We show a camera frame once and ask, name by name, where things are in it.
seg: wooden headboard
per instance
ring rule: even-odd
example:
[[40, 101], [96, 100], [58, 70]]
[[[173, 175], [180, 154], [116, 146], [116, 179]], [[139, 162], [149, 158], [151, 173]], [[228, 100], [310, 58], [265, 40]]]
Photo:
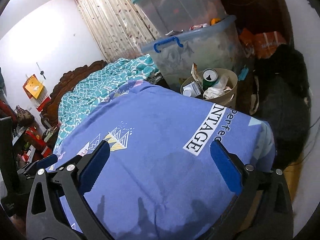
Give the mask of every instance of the wooden headboard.
[[68, 91], [73, 91], [74, 87], [81, 81], [87, 78], [91, 73], [101, 70], [106, 65], [106, 62], [96, 61], [89, 67], [87, 65], [76, 68], [74, 71], [64, 73], [60, 82], [54, 87], [50, 95], [51, 100], [44, 106], [42, 110], [41, 122], [44, 127], [48, 127], [45, 121], [51, 126], [58, 124], [58, 107], [62, 96]]

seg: orange bag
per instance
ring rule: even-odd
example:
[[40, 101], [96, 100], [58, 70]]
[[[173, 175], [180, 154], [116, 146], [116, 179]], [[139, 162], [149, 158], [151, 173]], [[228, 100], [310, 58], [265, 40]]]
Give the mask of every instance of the orange bag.
[[270, 58], [281, 44], [287, 44], [287, 42], [279, 32], [256, 34], [253, 41], [256, 57]]
[[243, 29], [242, 33], [239, 35], [239, 40], [243, 44], [246, 57], [254, 55], [254, 35], [247, 28]]

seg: metal screw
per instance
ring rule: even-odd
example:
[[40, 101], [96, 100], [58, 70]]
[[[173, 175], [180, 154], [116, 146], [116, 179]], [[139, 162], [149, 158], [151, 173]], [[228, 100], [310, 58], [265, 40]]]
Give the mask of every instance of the metal screw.
[[44, 174], [44, 169], [39, 169], [39, 171], [37, 173], [38, 173], [38, 175]]
[[73, 164], [70, 164], [67, 166], [67, 171], [73, 171], [75, 169], [76, 166], [74, 166]]
[[245, 169], [246, 169], [247, 171], [253, 171], [253, 170], [254, 170], [254, 167], [253, 167], [251, 164], [247, 164], [247, 165], [245, 166]]
[[278, 175], [282, 175], [282, 174], [283, 174], [283, 172], [282, 172], [280, 169], [276, 169], [276, 174], [278, 174]]

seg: bed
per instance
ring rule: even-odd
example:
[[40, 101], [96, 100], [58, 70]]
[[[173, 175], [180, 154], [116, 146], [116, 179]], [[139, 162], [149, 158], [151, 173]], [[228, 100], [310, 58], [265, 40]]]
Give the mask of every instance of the bed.
[[[99, 69], [104, 63], [95, 65]], [[49, 122], [51, 114], [57, 117], [63, 93], [79, 82], [77, 75], [69, 76], [73, 80], [64, 76], [65, 86], [60, 84], [52, 98], [55, 113], [48, 113], [51, 103], [45, 108]], [[100, 97], [56, 145], [58, 162], [48, 171], [93, 152], [105, 140], [110, 158], [91, 192], [84, 194], [102, 225], [115, 239], [191, 240], [206, 232], [235, 196], [210, 156], [214, 139], [243, 163], [270, 171], [276, 151], [267, 123], [144, 80], [129, 80]], [[65, 198], [61, 204], [72, 228], [80, 231]]]
[[85, 65], [63, 75], [41, 112], [41, 122], [47, 128], [59, 123], [57, 144], [60, 144], [100, 103], [100, 98], [128, 80], [147, 80], [151, 84], [168, 87], [149, 55], [133, 60], [120, 58], [110, 64], [96, 61], [89, 67]]

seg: leaf patterned curtain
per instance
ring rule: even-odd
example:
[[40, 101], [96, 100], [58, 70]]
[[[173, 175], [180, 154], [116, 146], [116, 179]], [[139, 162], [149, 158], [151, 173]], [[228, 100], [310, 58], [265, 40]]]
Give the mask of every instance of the leaf patterned curtain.
[[131, 0], [75, 0], [107, 62], [142, 55], [140, 46], [158, 31]]

